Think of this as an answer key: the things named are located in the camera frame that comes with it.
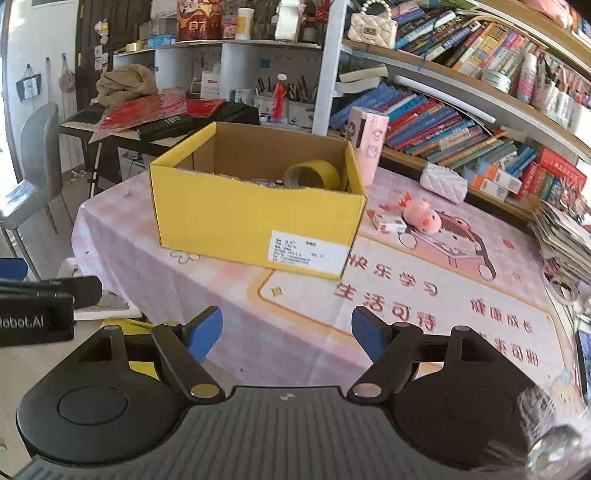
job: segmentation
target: chair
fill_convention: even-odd
[[[39,273],[18,233],[20,227],[31,215],[45,208],[55,233],[57,228],[49,209],[49,202],[59,197],[72,225],[72,217],[66,206],[61,190],[60,147],[58,142],[58,110],[54,102],[39,107],[26,121],[21,131],[22,170],[24,180],[14,187],[6,197],[0,197],[0,230],[14,257],[17,252],[12,246],[7,230],[11,230],[33,275],[40,280]]]

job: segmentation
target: beige blanket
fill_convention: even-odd
[[[154,73],[143,65],[123,65],[103,72],[96,82],[97,100],[105,107],[122,105],[144,95],[158,93]]]

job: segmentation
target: pink cylinder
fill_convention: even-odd
[[[374,182],[388,121],[388,115],[358,106],[349,114],[346,136],[353,145],[361,181],[366,187]]]

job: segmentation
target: white quilted purse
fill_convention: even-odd
[[[371,4],[382,4],[388,18],[366,14]],[[347,36],[353,41],[394,48],[397,29],[398,23],[392,20],[392,10],[385,0],[366,0],[361,7],[361,13],[351,15],[351,27]]]
[[[462,203],[468,193],[468,182],[449,168],[428,163],[421,174],[424,189],[447,198],[453,203]]]

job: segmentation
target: yellow cardboard box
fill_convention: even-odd
[[[342,191],[244,181],[316,159]],[[349,142],[254,125],[210,124],[152,162],[150,183],[163,247],[325,278],[342,275],[367,200]]]

